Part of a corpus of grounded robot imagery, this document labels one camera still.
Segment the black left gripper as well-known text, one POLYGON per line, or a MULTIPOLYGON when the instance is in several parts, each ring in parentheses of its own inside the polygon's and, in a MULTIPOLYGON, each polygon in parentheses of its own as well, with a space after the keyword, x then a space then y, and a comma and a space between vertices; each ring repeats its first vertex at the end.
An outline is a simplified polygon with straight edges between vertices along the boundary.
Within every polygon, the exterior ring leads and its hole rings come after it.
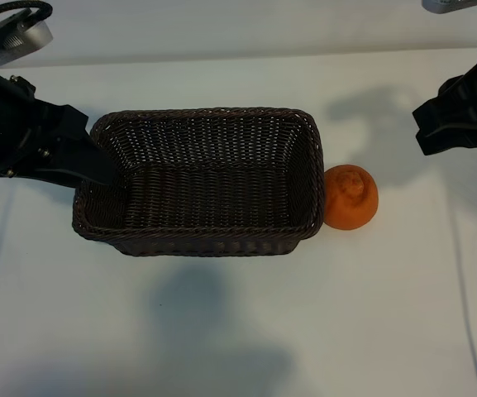
POLYGON ((77 109, 35 98, 24 79, 0 78, 0 177, 33 179, 75 189, 82 182, 110 185, 115 162, 89 140, 88 117, 77 109), (55 170, 18 168, 43 151, 55 155, 55 170))

